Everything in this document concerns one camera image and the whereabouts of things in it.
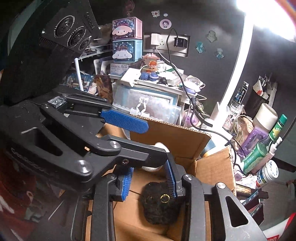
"black plush toy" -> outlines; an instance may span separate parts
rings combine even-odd
[[[180,203],[169,195],[167,183],[148,183],[141,194],[144,216],[151,224],[172,224],[179,215]]]

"silver bolt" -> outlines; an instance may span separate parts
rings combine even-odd
[[[78,160],[76,162],[76,169],[80,173],[89,173],[92,170],[90,163],[85,160]]]
[[[224,183],[217,183],[218,188],[224,189],[226,188],[226,185]]]
[[[128,159],[123,159],[122,162],[121,162],[123,165],[126,165],[129,163],[129,160]]]
[[[185,174],[185,175],[183,176],[183,178],[184,178],[185,180],[187,180],[187,181],[191,181],[191,180],[193,179],[193,176],[190,175],[190,174]]]
[[[110,145],[115,149],[118,149],[121,147],[117,141],[110,141]]]
[[[107,175],[107,178],[109,178],[109,179],[114,179],[114,178],[115,178],[115,174],[113,174],[113,173],[109,173],[109,174]]]

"blue gripper pad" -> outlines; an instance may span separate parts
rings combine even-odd
[[[113,109],[102,110],[101,118],[104,118],[108,124],[140,134],[145,133],[149,129],[147,121]]]

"bright light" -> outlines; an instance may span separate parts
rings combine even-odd
[[[237,0],[237,7],[251,16],[254,25],[295,42],[293,21],[275,0]]]

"black power adapter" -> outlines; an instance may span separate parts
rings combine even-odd
[[[174,40],[175,40],[174,42],[175,47],[187,48],[187,43],[188,43],[187,39],[176,37],[174,38]]]

